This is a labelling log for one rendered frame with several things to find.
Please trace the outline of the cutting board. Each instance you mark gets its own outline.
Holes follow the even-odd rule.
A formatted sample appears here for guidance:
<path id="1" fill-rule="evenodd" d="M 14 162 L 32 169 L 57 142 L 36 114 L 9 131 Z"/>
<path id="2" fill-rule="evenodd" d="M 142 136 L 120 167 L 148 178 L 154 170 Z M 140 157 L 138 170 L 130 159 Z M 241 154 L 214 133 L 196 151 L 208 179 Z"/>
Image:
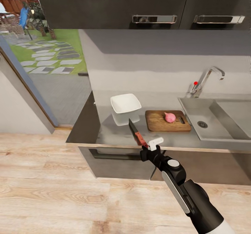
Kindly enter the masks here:
<path id="1" fill-rule="evenodd" d="M 173 113 L 176 116 L 175 122 L 166 121 L 166 114 Z M 147 110 L 145 112 L 147 126 L 151 132 L 190 132 L 192 130 L 184 113 L 180 110 Z M 183 124 L 180 122 L 180 117 Z"/>

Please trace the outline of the parer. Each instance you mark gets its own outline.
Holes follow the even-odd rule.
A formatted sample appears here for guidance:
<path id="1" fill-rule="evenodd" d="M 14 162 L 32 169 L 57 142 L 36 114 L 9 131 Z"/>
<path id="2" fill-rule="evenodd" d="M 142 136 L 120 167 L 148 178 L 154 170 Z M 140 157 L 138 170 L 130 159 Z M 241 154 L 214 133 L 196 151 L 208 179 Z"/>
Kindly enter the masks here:
<path id="1" fill-rule="evenodd" d="M 143 137 L 141 136 L 141 134 L 139 133 L 139 131 L 137 130 L 137 128 L 135 127 L 135 125 L 133 124 L 133 122 L 130 120 L 130 118 L 129 118 L 129 124 L 131 125 L 132 129 L 134 130 L 135 135 L 137 135 L 137 137 L 138 137 L 140 143 L 141 143 L 144 147 L 148 148 L 147 143 L 145 142 L 145 140 L 143 139 Z"/>

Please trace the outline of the vidalia onion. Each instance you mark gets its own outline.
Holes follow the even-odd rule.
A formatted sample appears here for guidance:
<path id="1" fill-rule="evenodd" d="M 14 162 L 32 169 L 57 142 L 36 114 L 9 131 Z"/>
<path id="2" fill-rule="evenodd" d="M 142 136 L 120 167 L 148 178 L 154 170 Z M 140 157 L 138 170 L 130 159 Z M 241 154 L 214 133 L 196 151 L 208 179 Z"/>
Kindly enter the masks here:
<path id="1" fill-rule="evenodd" d="M 176 116 L 173 113 L 166 114 L 165 119 L 166 119 L 167 122 L 173 123 L 173 122 L 175 122 Z"/>

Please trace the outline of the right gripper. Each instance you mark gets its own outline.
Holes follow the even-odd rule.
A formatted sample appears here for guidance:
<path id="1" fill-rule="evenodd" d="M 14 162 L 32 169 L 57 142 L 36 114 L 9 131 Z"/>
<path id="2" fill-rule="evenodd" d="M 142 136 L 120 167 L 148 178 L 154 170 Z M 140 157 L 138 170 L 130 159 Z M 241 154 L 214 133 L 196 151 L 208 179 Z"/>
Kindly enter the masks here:
<path id="1" fill-rule="evenodd" d="M 148 148 L 146 148 L 146 147 L 144 147 L 142 145 L 143 150 L 140 151 L 141 160 L 143 162 L 147 161 L 147 160 L 150 160 L 154 164 L 155 157 L 158 156 L 158 155 L 161 155 L 160 146 L 156 145 L 156 148 L 157 148 L 156 150 L 151 151 L 151 150 L 148 150 Z"/>

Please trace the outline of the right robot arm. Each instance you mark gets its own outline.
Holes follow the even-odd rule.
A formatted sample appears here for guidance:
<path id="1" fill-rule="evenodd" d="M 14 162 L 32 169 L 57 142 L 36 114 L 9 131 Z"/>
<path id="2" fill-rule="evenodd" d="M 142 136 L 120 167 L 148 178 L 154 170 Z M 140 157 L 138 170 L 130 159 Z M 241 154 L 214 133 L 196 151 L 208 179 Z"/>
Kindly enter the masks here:
<path id="1" fill-rule="evenodd" d="M 206 191 L 193 180 L 186 180 L 186 171 L 179 161 L 164 156 L 159 143 L 163 138 L 147 142 L 148 148 L 142 145 L 141 160 L 150 160 L 160 171 L 161 175 L 175 196 L 184 213 L 198 231 L 198 234 L 237 234 L 225 218 L 214 207 Z"/>

